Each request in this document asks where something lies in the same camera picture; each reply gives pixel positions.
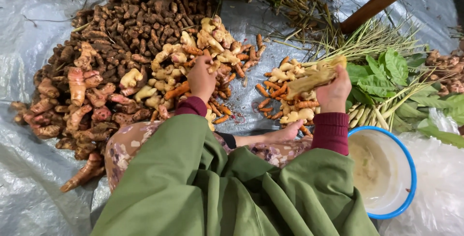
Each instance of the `maroon cuff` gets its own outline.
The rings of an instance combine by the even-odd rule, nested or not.
[[[348,155],[348,117],[345,113],[315,115],[311,149],[322,148]]]
[[[177,105],[175,115],[181,114],[194,114],[205,117],[206,116],[206,105],[203,100],[196,96],[190,96],[183,100]]]

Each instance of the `patterned leggings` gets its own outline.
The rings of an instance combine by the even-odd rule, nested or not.
[[[141,146],[158,130],[162,122],[135,123],[119,129],[108,140],[105,150],[105,168],[111,192],[123,177],[131,159],[136,156]],[[234,150],[229,148],[219,134],[213,134],[227,154]],[[254,143],[250,144],[250,151],[270,164],[282,168],[296,156],[308,150],[311,147],[311,142],[312,138],[304,137],[300,140],[278,144]]]

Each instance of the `person's right hand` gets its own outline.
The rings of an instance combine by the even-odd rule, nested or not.
[[[207,103],[216,85],[216,72],[208,74],[208,65],[212,62],[211,56],[196,58],[195,66],[187,75],[187,81],[193,96],[197,96]]]
[[[351,91],[348,72],[342,66],[335,67],[337,78],[329,85],[316,88],[316,98],[321,106],[321,113],[345,113],[345,103]]]

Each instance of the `green fabric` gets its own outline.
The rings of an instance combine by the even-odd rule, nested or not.
[[[247,147],[227,156],[203,117],[175,116],[132,159],[91,235],[378,235],[353,164],[325,149],[283,169]]]

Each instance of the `silver tarp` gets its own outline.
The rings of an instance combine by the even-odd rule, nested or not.
[[[8,109],[15,100],[30,101],[32,76],[52,55],[58,43],[69,38],[70,18],[84,5],[106,0],[0,0],[0,234],[88,235],[109,196],[107,179],[94,181],[63,194],[59,187],[84,165],[70,151],[56,150],[55,140],[40,140],[27,127],[13,123]],[[337,0],[340,19],[344,19],[368,0]],[[422,26],[417,37],[443,53],[457,47],[449,38],[448,26],[456,25],[456,11],[451,0],[402,0],[389,8],[393,20],[413,14]],[[254,0],[224,0],[223,23],[237,40],[254,43],[260,28],[285,31],[286,20],[275,16],[264,3]],[[229,104],[246,119],[244,124],[228,121],[218,130],[249,134],[251,130],[277,129],[274,122],[252,112],[252,102],[262,98],[254,85],[264,80],[263,73],[277,66],[285,56],[302,61],[308,56],[277,43],[268,43],[259,66],[248,73],[248,85],[235,81]]]

